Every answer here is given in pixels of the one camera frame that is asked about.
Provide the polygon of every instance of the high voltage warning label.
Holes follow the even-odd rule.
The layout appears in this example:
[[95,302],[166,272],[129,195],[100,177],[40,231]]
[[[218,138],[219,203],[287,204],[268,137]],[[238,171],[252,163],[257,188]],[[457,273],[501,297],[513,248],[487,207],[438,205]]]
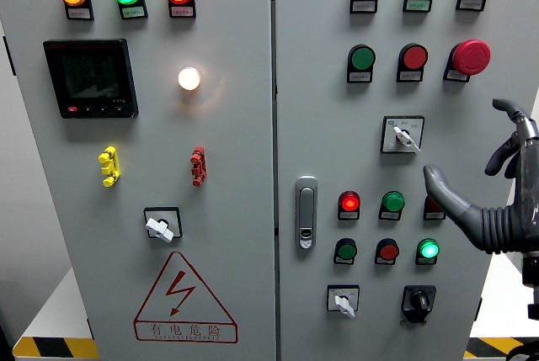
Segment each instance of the high voltage warning label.
[[237,342],[236,322],[180,252],[168,256],[133,324],[142,342]]

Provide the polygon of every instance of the red push button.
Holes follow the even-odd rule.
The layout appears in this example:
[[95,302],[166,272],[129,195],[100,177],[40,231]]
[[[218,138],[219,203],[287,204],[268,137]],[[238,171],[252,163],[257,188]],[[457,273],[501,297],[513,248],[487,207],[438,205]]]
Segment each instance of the red push button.
[[424,203],[429,212],[444,212],[431,197],[427,197]]
[[406,50],[403,61],[409,69],[420,69],[427,63],[427,50],[421,45],[414,45]]
[[490,48],[482,40],[467,40],[453,52],[453,66],[464,75],[477,75],[490,62]]
[[396,246],[385,246],[380,251],[380,257],[387,261],[394,260],[397,258],[397,256],[398,256],[398,247]]
[[398,244],[394,239],[382,239],[376,245],[375,264],[394,265],[399,254]]

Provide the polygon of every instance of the glowing red light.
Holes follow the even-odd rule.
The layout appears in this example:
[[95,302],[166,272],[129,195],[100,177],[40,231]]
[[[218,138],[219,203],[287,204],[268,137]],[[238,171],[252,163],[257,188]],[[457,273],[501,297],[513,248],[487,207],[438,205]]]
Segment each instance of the glowing red light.
[[339,204],[343,211],[357,211],[361,204],[360,196],[354,191],[346,191],[340,195]]

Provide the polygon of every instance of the gray metal panel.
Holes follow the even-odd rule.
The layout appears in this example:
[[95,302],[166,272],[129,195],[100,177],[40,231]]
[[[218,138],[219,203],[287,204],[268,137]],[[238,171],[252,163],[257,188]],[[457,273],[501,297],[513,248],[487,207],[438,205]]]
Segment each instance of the gray metal panel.
[[[102,359],[275,359],[270,0],[196,0],[195,21],[169,18],[167,0],[146,0],[149,18],[130,21],[115,0],[92,1],[93,23],[66,20],[60,0],[0,0],[0,14]],[[42,42],[120,37],[138,118],[62,119]],[[177,83],[186,66],[202,76],[189,95]],[[97,160],[108,145],[122,171],[110,189]],[[197,145],[208,178],[195,189]],[[184,237],[148,239],[148,206],[178,206]],[[135,316],[173,251],[233,317],[237,344],[136,340]]]
[[[436,163],[476,204],[505,204],[510,183],[483,169],[514,126],[491,100],[512,98],[531,111],[539,85],[536,0],[488,0],[482,13],[434,0],[427,14],[404,14],[403,0],[379,0],[378,13],[353,17],[349,3],[276,0],[282,359],[461,359],[489,256],[449,220],[423,221],[421,169]],[[443,82],[451,49],[471,38],[490,45],[490,65],[467,84]],[[399,51],[412,42],[429,51],[424,81],[396,83]],[[347,85],[346,59],[358,44],[376,52],[373,83]],[[379,153],[385,115],[425,117],[422,153]],[[311,251],[294,242],[294,186],[305,175],[318,180]],[[337,220],[338,197],[348,189],[361,197],[357,222]],[[399,222],[377,219],[390,190],[406,199]],[[332,262],[342,237],[357,243],[353,266]],[[397,241],[400,256],[395,266],[376,266],[376,244],[386,237]],[[426,237],[440,243],[438,264],[416,266],[417,244]],[[328,284],[359,284],[354,320],[326,311]],[[424,326],[400,324],[408,284],[436,286]]]

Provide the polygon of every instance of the glowing white bulb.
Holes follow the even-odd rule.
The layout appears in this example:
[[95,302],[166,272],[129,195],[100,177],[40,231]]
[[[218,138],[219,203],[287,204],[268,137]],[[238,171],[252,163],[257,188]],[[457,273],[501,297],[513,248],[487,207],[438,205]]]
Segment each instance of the glowing white bulb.
[[179,72],[178,83],[185,90],[195,90],[200,85],[200,72],[192,67],[184,68]]

